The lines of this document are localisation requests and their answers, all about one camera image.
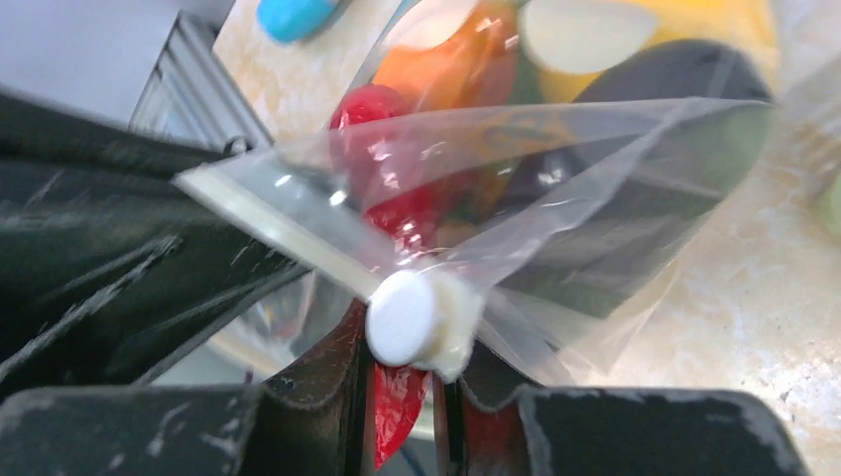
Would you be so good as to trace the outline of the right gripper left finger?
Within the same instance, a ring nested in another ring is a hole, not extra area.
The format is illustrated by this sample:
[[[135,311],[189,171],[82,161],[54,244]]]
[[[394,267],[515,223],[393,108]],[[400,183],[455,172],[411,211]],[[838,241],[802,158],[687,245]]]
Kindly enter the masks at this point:
[[[371,475],[364,307],[262,384],[52,387],[1,408],[5,475]]]

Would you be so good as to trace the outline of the yellow toy lemon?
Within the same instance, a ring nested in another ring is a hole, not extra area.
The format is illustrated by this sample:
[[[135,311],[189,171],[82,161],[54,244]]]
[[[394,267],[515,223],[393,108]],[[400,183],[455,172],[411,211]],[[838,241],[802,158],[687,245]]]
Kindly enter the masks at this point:
[[[680,41],[729,46],[766,83],[778,82],[781,53],[770,1],[529,1],[519,29],[550,102],[570,102],[621,62]]]

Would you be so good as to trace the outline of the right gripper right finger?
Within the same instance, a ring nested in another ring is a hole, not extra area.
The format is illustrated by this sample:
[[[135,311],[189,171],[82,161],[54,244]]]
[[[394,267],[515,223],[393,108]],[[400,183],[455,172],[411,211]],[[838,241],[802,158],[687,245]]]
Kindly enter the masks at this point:
[[[781,421],[724,390],[545,388],[478,344],[434,385],[442,475],[804,475]]]

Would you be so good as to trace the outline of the red toy chili pepper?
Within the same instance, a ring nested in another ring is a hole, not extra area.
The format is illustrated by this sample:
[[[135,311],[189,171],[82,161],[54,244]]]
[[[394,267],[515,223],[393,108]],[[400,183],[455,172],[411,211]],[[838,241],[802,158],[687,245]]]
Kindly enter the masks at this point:
[[[374,184],[379,162],[377,148],[386,133],[348,133],[350,126],[408,114],[408,101],[396,90],[364,84],[340,100],[328,124],[336,132],[330,144],[335,167],[349,174],[351,193],[357,200]],[[421,251],[432,243],[432,228],[438,213],[427,188],[404,193],[377,205],[362,205],[365,219],[388,234],[400,249]],[[374,370],[375,468],[379,470],[409,438],[424,405],[430,374],[413,367]]]

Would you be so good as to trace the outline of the clear zip top bag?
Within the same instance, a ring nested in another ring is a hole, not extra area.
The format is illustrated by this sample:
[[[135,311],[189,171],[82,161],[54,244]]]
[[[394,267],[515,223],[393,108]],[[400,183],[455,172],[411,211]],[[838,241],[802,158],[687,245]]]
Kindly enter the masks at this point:
[[[649,298],[636,292],[597,318],[504,282],[610,201],[668,129],[734,106],[699,96],[550,102],[520,45],[519,12],[529,1],[515,2],[519,61],[505,104],[411,109],[346,129],[388,135],[363,200],[332,163],[330,129],[176,177],[191,198],[362,300],[369,348],[386,366],[453,381],[476,341],[544,384],[608,366],[651,311]],[[762,79],[772,98],[766,142],[782,94],[840,50],[838,2],[770,2],[781,63],[776,85]],[[432,243],[400,249],[361,206],[422,187],[438,213]]]

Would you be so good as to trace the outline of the purple toy eggplant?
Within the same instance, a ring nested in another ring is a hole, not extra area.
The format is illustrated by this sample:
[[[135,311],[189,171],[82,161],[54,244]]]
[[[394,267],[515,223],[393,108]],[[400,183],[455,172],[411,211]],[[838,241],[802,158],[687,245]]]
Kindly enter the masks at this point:
[[[756,162],[771,122],[765,83],[729,46],[680,41],[623,61],[580,94],[583,102],[690,96],[734,106],[668,129],[610,201],[549,240],[506,289],[604,318],[675,256]]]

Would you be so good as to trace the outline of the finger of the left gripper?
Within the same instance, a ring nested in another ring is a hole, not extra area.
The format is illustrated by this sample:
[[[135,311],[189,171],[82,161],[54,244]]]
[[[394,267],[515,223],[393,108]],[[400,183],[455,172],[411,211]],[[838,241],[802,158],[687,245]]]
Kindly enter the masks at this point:
[[[150,384],[252,304],[308,271],[290,266],[169,318],[66,320],[1,363],[1,399],[44,387]]]
[[[174,187],[216,152],[1,97],[1,325],[130,329],[238,313],[302,268]]]

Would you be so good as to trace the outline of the red orange toy pepper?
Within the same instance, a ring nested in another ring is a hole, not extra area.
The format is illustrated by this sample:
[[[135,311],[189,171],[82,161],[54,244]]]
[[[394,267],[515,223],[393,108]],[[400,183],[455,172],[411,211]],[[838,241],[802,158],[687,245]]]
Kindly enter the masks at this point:
[[[380,44],[372,82],[415,112],[505,104],[519,61],[515,1],[419,1]]]

